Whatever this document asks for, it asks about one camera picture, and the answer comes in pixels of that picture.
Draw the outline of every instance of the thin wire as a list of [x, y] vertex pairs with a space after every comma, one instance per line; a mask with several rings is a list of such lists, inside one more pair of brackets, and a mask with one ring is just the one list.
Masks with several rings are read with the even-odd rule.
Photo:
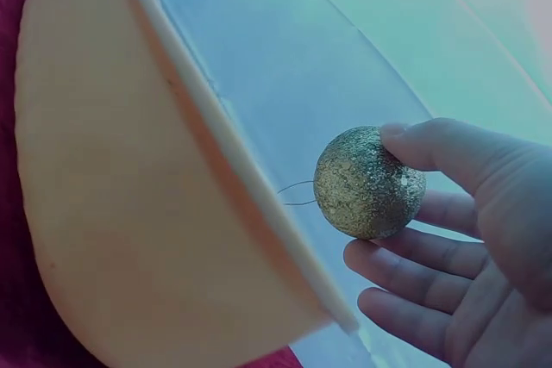
[[285, 206], [306, 206], [307, 204], [314, 203], [316, 200], [310, 200], [309, 202], [305, 203], [284, 203]]
[[290, 189], [290, 188], [292, 188], [292, 187], [295, 187], [296, 185], [308, 184], [308, 183], [314, 183], [314, 181], [312, 181], [312, 180], [299, 181], [298, 183], [295, 183], [295, 184], [292, 184], [292, 185], [288, 185], [287, 187], [284, 187], [282, 190], [280, 190], [280, 191], [278, 192], [278, 194], [281, 193], [282, 191], [286, 191], [286, 190], [288, 190], [288, 189]]
[[[295, 187], [296, 185], [308, 184], [308, 183], [314, 183], [314, 181], [312, 181], [312, 180], [299, 181], [298, 183], [295, 183], [295, 184], [292, 184], [292, 185], [288, 185], [287, 187], [284, 187], [282, 190], [280, 190], [278, 192], [278, 194], [281, 193], [282, 191], [289, 190], [290, 188]], [[285, 206], [306, 206], [307, 204], [314, 203], [315, 201], [316, 200], [310, 200], [309, 202], [305, 202], [305, 203], [284, 203], [284, 205]]]

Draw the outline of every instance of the red fabric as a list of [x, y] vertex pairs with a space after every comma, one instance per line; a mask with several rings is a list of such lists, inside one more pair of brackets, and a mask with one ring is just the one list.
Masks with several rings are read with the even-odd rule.
[[[53, 309], [35, 266], [23, 212], [13, 105], [23, 1], [0, 0], [0, 368], [102, 368]], [[245, 368], [300, 364], [285, 349]]]

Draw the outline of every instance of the plastic tub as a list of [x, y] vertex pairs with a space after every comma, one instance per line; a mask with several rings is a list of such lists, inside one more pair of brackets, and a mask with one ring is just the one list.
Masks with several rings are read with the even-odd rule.
[[[552, 144], [544, 0], [161, 3], [274, 190], [310, 179], [328, 141], [361, 124], [447, 116]], [[430, 187], [458, 190], [439, 174]], [[311, 189], [283, 198], [307, 202]], [[289, 214], [355, 309], [368, 283], [342, 263], [348, 238], [316, 204]], [[443, 366], [356, 315], [357, 335], [331, 326], [292, 344], [305, 368]]]

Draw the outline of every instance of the palm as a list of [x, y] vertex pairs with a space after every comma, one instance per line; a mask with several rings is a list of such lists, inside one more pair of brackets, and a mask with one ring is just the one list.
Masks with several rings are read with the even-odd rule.
[[[477, 237], [472, 208], [467, 196], [430, 192], [418, 219]], [[345, 259], [386, 290], [365, 291], [361, 310], [453, 367], [549, 366], [544, 350], [552, 344], [552, 313], [525, 301], [484, 244], [407, 228], [375, 243], [356, 240]]]

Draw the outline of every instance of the gold glitter ball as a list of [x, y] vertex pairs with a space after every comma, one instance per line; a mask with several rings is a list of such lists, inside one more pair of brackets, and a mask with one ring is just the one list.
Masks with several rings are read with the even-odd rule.
[[358, 127], [335, 137], [318, 159], [314, 194], [324, 217], [358, 239], [389, 237], [422, 204], [425, 175], [381, 144], [380, 129]]

